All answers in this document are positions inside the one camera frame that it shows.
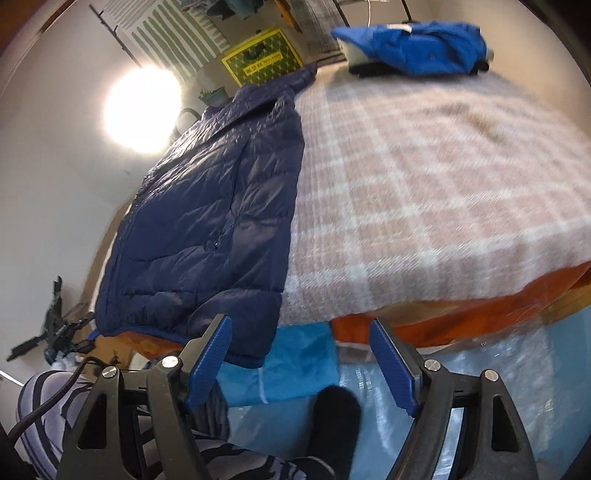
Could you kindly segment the potted plant teal pot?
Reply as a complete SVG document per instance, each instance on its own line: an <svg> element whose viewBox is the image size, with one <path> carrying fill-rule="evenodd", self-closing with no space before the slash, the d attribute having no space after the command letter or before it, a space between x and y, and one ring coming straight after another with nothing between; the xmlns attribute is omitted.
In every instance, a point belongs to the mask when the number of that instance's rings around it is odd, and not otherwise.
<svg viewBox="0 0 591 480"><path fill-rule="evenodd" d="M207 107L223 107L230 101L228 93L224 87L218 87L214 90L201 90L198 99Z"/></svg>

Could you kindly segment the yellow green storage box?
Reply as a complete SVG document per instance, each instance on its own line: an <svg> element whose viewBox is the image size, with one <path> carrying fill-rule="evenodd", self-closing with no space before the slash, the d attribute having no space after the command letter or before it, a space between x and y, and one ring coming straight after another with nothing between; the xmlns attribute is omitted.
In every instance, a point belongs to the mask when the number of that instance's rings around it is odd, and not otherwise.
<svg viewBox="0 0 591 480"><path fill-rule="evenodd" d="M249 37L229 50L221 62L239 86L260 86L304 66L301 55L280 27Z"/></svg>

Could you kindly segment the blue plastic bag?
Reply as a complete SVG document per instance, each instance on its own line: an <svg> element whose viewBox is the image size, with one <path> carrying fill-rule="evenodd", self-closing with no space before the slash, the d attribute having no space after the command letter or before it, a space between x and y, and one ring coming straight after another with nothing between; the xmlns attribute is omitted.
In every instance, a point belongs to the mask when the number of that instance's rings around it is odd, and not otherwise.
<svg viewBox="0 0 591 480"><path fill-rule="evenodd" d="M263 366L228 363L217 375L230 407L270 404L314 396L339 383L339 356L328 323L281 327Z"/></svg>

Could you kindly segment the orange bed sheet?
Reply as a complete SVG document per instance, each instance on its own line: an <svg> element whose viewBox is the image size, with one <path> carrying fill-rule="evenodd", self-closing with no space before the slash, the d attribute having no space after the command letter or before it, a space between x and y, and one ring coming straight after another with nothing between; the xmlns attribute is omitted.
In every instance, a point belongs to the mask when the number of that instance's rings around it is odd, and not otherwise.
<svg viewBox="0 0 591 480"><path fill-rule="evenodd" d="M575 293L590 303L590 265L583 263L543 275L520 291L488 299L408 300L362 312L329 315L329 330L339 341L366 343L376 317L389 322L405 341L432 347L496 333L539 313L557 320L576 304ZM204 334L217 314L233 322L232 363L252 368L263 362L287 306L287 263L259 262L239 275L228 267L199 266L181 275L155 269L125 286L111 268L101 280L94 307L104 336L153 337L157 343L184 344Z"/></svg>

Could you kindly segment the striped pants leg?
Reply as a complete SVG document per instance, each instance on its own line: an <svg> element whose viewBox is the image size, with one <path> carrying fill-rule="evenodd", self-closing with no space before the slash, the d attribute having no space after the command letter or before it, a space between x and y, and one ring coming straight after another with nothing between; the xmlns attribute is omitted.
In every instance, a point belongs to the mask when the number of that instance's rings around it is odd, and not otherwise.
<svg viewBox="0 0 591 480"><path fill-rule="evenodd" d="M16 418L24 419L47 402L71 376L70 372L48 370L31 377L19 394ZM92 387L91 381L79 377L64 397L22 434L21 441L38 477L56 477L66 436ZM335 470L317 457L283 460L229 443L228 403L218 384L212 386L195 419L192 435L213 479L335 478Z"/></svg>

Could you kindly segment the grey white folded garment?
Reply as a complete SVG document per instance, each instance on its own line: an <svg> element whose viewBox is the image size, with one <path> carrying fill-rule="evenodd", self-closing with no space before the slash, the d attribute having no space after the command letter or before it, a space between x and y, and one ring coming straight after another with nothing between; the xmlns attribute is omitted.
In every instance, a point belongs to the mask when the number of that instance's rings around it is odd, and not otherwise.
<svg viewBox="0 0 591 480"><path fill-rule="evenodd" d="M338 44L349 68L380 63L379 59L368 56L360 47L351 42L338 39Z"/></svg>

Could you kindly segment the plaid pink bed blanket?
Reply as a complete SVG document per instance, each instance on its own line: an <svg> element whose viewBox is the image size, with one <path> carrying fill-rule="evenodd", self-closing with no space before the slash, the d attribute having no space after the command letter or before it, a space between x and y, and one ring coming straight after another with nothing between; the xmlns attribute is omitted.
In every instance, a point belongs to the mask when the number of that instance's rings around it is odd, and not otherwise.
<svg viewBox="0 0 591 480"><path fill-rule="evenodd" d="M283 325L498 298L589 261L589 138L510 81L332 65L295 107Z"/></svg>

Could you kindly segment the bright round lamp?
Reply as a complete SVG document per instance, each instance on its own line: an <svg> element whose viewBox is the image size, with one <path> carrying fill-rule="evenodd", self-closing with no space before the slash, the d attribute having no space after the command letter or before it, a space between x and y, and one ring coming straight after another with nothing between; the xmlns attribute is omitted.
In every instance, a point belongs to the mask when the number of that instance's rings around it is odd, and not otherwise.
<svg viewBox="0 0 591 480"><path fill-rule="evenodd" d="M121 147L138 154L162 152L181 110L181 87L168 70L136 67L116 80L103 104L103 127Z"/></svg>

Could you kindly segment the navy blue puffer jacket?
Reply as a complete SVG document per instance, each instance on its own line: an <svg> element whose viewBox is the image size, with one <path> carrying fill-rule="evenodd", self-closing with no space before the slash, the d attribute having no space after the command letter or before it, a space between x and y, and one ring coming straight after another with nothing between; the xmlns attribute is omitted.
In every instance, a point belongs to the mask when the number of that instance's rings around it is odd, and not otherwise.
<svg viewBox="0 0 591 480"><path fill-rule="evenodd" d="M296 98L308 65L204 111L147 173L122 219L95 303L98 331L178 344L223 314L226 361L263 365L276 337L304 156Z"/></svg>

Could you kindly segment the bright blue jacket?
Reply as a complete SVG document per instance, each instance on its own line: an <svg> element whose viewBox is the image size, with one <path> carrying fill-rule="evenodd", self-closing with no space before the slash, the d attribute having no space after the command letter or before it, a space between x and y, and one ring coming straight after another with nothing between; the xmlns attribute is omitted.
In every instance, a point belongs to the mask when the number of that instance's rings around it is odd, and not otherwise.
<svg viewBox="0 0 591 480"><path fill-rule="evenodd" d="M490 68L480 28L462 22L337 27L332 38L355 44L372 58L410 77L475 75Z"/></svg>

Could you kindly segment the green striped hanging cloth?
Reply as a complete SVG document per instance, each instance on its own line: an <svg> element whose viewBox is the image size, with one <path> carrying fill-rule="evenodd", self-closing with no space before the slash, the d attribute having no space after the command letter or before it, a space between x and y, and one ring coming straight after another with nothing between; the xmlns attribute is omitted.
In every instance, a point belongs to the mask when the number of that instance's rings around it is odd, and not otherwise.
<svg viewBox="0 0 591 480"><path fill-rule="evenodd" d="M109 1L103 12L147 58L181 82L228 50L211 18L177 1Z"/></svg>

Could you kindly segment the black fuzzy slipper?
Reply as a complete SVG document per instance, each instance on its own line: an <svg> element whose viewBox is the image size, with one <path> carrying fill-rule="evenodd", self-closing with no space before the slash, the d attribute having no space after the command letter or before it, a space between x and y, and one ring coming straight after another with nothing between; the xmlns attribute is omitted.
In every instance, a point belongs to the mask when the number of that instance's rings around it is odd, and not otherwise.
<svg viewBox="0 0 591 480"><path fill-rule="evenodd" d="M315 398L305 456L321 460L336 479L349 479L358 443L362 409L356 396L341 386L329 386Z"/></svg>

